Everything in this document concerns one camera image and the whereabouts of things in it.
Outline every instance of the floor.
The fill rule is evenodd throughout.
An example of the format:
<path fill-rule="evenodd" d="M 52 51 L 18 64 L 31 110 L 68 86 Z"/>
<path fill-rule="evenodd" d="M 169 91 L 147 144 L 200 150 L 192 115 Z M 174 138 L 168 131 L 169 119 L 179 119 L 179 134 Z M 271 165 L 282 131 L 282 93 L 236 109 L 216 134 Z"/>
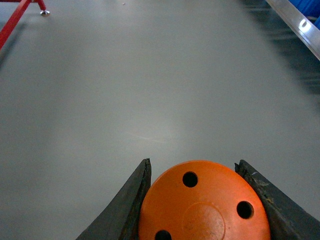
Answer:
<path fill-rule="evenodd" d="M 45 3 L 0 52 L 0 239 L 75 239 L 144 158 L 245 159 L 320 220 L 318 96 L 240 1 Z"/>

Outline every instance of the blue object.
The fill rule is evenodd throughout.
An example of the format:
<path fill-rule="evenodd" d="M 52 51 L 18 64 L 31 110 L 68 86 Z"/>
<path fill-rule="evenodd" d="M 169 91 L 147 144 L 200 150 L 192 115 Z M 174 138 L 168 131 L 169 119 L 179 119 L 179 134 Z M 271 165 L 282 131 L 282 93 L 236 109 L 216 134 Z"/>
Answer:
<path fill-rule="evenodd" d="M 300 0 L 296 8 L 306 17 L 319 17 L 320 0 Z"/>
<path fill-rule="evenodd" d="M 318 19 L 315 21 L 314 25 L 320 29 L 320 16 L 318 17 Z"/>

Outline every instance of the orange ball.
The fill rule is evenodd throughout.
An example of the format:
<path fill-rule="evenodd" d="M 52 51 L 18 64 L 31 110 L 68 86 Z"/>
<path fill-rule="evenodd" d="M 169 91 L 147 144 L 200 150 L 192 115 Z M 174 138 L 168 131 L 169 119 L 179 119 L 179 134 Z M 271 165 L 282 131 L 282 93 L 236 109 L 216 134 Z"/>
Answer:
<path fill-rule="evenodd" d="M 147 192 L 139 240 L 270 240 L 265 209 L 231 169 L 207 160 L 178 164 Z"/>

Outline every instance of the gray floor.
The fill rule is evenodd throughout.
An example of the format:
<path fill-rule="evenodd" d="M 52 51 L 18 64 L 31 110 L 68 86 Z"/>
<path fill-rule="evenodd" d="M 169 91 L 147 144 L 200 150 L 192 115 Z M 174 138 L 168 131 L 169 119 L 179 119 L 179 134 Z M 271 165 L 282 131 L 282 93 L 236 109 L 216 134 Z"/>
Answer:
<path fill-rule="evenodd" d="M 318 106 L 239 2 L 45 2 L 0 52 L 0 239 L 75 239 L 143 158 L 245 159 L 320 220 Z"/>

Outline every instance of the metal foot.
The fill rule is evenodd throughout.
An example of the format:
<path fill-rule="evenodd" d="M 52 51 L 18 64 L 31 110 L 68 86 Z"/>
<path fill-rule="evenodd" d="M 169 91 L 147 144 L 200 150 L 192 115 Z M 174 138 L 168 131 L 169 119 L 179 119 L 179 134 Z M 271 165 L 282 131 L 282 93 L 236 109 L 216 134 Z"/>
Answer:
<path fill-rule="evenodd" d="M 43 10 L 43 11 L 40 12 L 40 14 L 41 14 L 42 17 L 47 17 L 47 16 L 50 15 L 50 12 L 47 11 L 47 10 Z"/>

